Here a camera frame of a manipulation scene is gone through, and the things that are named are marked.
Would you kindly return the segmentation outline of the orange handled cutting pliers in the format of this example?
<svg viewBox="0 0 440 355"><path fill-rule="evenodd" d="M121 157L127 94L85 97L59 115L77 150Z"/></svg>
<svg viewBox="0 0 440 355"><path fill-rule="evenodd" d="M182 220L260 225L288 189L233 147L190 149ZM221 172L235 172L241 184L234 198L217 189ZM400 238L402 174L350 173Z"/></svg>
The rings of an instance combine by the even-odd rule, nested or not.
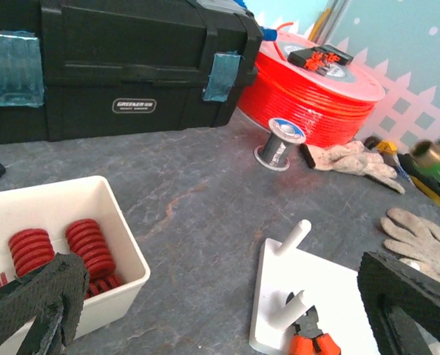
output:
<svg viewBox="0 0 440 355"><path fill-rule="evenodd" d="M295 333L291 338L288 354L292 355L341 355L341 348L329 333L318 326L319 315L315 306L310 307L292 325Z"/></svg>

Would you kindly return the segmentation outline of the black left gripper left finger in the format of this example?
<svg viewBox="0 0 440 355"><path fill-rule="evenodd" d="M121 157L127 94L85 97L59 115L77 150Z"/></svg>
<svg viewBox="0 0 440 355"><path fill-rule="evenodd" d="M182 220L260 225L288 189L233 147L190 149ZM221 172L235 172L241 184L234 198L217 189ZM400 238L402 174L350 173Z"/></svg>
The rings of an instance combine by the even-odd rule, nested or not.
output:
<svg viewBox="0 0 440 355"><path fill-rule="evenodd" d="M31 321L18 354L65 354L75 338L89 286L89 272L76 254L48 264L0 288L0 345Z"/></svg>

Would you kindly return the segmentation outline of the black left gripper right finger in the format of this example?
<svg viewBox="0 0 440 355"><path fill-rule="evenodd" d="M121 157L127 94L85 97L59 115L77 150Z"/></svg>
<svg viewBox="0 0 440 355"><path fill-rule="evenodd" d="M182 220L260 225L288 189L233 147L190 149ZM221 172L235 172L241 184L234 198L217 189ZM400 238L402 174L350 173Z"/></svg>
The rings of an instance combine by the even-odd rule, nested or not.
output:
<svg viewBox="0 0 440 355"><path fill-rule="evenodd" d="M440 342L440 282L394 257L365 252L357 275L381 354L431 354L419 327Z"/></svg>

